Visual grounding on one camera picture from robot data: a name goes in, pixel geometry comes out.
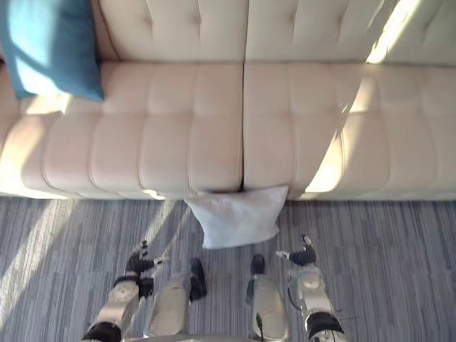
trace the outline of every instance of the cream leather sofa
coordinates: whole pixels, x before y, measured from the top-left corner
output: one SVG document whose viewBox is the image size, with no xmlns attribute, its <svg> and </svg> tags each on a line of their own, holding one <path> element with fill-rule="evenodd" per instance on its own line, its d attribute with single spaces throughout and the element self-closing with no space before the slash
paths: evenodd
<svg viewBox="0 0 456 342">
<path fill-rule="evenodd" d="M 92 3 L 104 103 L 0 67 L 2 194 L 456 199 L 454 1 Z"/>
</svg>

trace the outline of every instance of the robotic hand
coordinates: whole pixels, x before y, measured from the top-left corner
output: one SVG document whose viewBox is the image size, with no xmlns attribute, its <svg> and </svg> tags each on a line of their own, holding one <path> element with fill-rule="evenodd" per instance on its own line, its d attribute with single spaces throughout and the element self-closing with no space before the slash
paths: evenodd
<svg viewBox="0 0 456 342">
<path fill-rule="evenodd" d="M 125 275 L 117 278 L 109 293 L 108 302 L 100 310 L 95 322 L 82 341 L 120 342 L 138 309 L 140 299 L 152 295 L 154 281 L 141 274 L 166 258 L 146 259 L 147 242 L 139 244 L 130 255 Z"/>
<path fill-rule="evenodd" d="M 302 251 L 276 252 L 278 257 L 300 266 L 299 269 L 289 272 L 289 285 L 293 284 L 296 287 L 300 306 L 294 304 L 288 287 L 290 301 L 293 306 L 301 310 L 308 341 L 346 342 L 341 324 L 326 295 L 321 271 L 316 267 L 316 253 L 312 241 L 306 235 L 303 235 L 302 239 L 304 243 Z"/>
</svg>

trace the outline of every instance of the floor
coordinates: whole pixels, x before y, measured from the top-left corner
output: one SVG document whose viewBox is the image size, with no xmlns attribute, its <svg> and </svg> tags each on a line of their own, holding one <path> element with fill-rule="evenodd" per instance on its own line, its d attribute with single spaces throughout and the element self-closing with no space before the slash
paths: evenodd
<svg viewBox="0 0 456 342">
<path fill-rule="evenodd" d="M 156 289 L 198 256 L 209 296 L 190 331 L 247 336 L 249 262 L 262 253 L 286 288 L 276 249 L 317 248 L 328 294 L 352 341 L 456 341 L 456 202 L 288 202 L 279 235 L 262 244 L 203 250 L 184 202 L 0 199 L 0 341 L 79 341 L 141 239 L 168 255 Z M 303 325 L 286 301 L 292 341 Z M 129 336 L 140 336 L 149 303 Z"/>
</svg>

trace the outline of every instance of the cable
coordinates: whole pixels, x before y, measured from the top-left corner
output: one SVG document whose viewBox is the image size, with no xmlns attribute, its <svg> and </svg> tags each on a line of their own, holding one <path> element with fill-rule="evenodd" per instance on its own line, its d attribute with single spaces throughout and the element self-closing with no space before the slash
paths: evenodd
<svg viewBox="0 0 456 342">
<path fill-rule="evenodd" d="M 294 303 L 294 301 L 293 301 L 293 299 L 291 297 L 290 282 L 288 282 L 288 284 L 286 285 L 286 292 L 288 293 L 288 299 L 290 300 L 291 305 L 296 310 L 301 311 L 301 308 Z"/>
<path fill-rule="evenodd" d="M 261 341 L 261 342 L 264 342 L 263 321 L 262 321 L 261 316 L 259 315 L 259 313 L 257 312 L 256 314 L 257 314 L 257 315 L 256 315 L 256 319 L 257 319 L 257 320 L 256 320 L 256 324 L 257 324 L 258 329 L 259 329 L 259 332 L 260 332 L 260 334 L 261 334 L 261 340 L 260 340 L 260 341 Z"/>
</svg>

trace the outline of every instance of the seat cushion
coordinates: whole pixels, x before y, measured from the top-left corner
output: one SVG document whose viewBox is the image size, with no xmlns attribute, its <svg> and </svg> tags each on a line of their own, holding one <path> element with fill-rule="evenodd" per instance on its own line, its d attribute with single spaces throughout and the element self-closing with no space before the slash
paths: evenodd
<svg viewBox="0 0 456 342">
<path fill-rule="evenodd" d="M 456 198 L 456 68 L 246 64 L 244 184 L 294 199 Z"/>
<path fill-rule="evenodd" d="M 150 198 L 239 190 L 241 64 L 106 62 L 101 79 L 104 103 L 23 99 L 0 170 L 21 146 L 28 152 L 16 173 L 29 189 L 50 194 Z"/>
</svg>

